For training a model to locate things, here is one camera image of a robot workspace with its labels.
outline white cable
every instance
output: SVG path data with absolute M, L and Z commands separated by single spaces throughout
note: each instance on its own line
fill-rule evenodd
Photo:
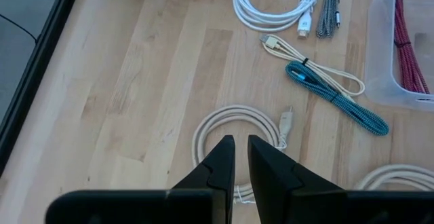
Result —
M 407 185 L 422 191 L 434 191 L 434 172 L 407 164 L 386 165 L 366 175 L 357 184 L 356 189 L 376 190 L 387 183 Z
M 233 0 L 233 7 L 240 21 L 251 29 L 277 32 L 292 26 L 303 14 L 310 15 L 316 2 L 317 0 L 299 0 L 294 10 L 281 14 L 261 12 L 250 3 L 250 0 Z
M 347 73 L 345 71 L 339 71 L 330 67 L 325 67 L 322 65 L 319 65 L 312 60 L 307 59 L 305 56 L 303 56 L 299 51 L 297 51 L 295 48 L 293 48 L 289 43 L 287 43 L 282 38 L 276 36 L 276 35 L 264 35 L 261 37 L 262 45 L 264 46 L 264 49 L 279 58 L 282 58 L 284 60 L 288 61 L 298 61 L 303 63 L 306 60 L 306 67 L 310 68 L 313 72 L 315 72 L 320 78 L 322 78 L 327 84 L 329 84 L 331 87 L 333 87 L 335 90 L 339 91 L 343 96 L 348 98 L 350 101 L 354 100 L 351 98 L 353 96 L 359 96 L 360 94 L 363 94 L 365 92 L 365 84 L 357 78 L 355 75 Z M 352 92 L 346 88 L 344 88 L 339 82 L 337 82 L 335 79 L 333 79 L 330 75 L 328 75 L 327 72 L 331 74 L 335 74 L 341 77 L 345 77 L 348 79 L 351 79 L 359 84 L 360 90 L 358 92 Z
M 245 105 L 231 105 L 210 113 L 197 127 L 193 135 L 193 145 L 191 147 L 194 167 L 205 158 L 205 140 L 207 135 L 218 126 L 236 120 L 250 122 L 259 127 L 265 134 L 267 142 L 276 149 L 283 150 L 286 148 L 286 138 L 292 127 L 292 108 L 282 113 L 279 129 L 277 129 L 273 121 L 263 112 Z M 250 183 L 235 186 L 235 190 L 233 196 L 235 203 L 254 203 L 248 201 L 248 199 L 254 197 Z

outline gray braided cable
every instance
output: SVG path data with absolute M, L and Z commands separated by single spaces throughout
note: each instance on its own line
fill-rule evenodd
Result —
M 332 38 L 335 27 L 340 26 L 338 4 L 340 0 L 323 0 L 323 9 L 317 26 L 318 38 Z

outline wooden table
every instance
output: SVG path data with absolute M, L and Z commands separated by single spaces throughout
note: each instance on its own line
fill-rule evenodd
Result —
M 252 2 L 281 12 L 297 0 Z M 318 63 L 363 78 L 370 2 L 341 0 L 332 40 L 313 33 L 297 40 L 295 27 L 279 35 Z M 360 96 L 391 127 L 388 136 L 372 136 L 290 81 L 286 61 L 267 54 L 260 36 L 238 21 L 232 0 L 76 0 L 2 176 L 1 222 L 42 223 L 48 204 L 75 189 L 173 186 L 192 168 L 199 122 L 232 104 L 256 107 L 276 122 L 292 105 L 286 153 L 344 188 L 391 162 L 434 168 L 432 113 Z M 248 180 L 247 135 L 257 133 L 234 122 L 209 137 L 208 150 L 235 135 L 238 183 Z M 259 223 L 255 205 L 237 205 L 233 222 Z

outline black wire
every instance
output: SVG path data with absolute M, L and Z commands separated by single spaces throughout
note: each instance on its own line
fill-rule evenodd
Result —
M 27 33 L 28 35 L 30 35 L 33 40 L 35 41 L 35 43 L 37 43 L 37 39 L 34 35 L 32 35 L 32 33 L 30 33 L 28 30 L 22 28 L 19 24 L 15 23 L 14 21 L 12 21 L 11 19 L 9 19 L 8 17 L 4 16 L 3 14 L 0 14 L 0 17 L 4 18 L 5 20 L 7 20 L 9 23 L 17 26 L 19 29 L 22 29 L 25 33 Z

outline red braided cable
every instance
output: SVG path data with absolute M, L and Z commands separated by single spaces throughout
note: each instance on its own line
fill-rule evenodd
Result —
M 408 36 L 406 20 L 404 18 L 403 0 L 396 0 L 395 45 L 398 51 L 401 85 L 403 88 L 411 92 L 429 94 L 427 83 L 420 72 L 418 61 Z

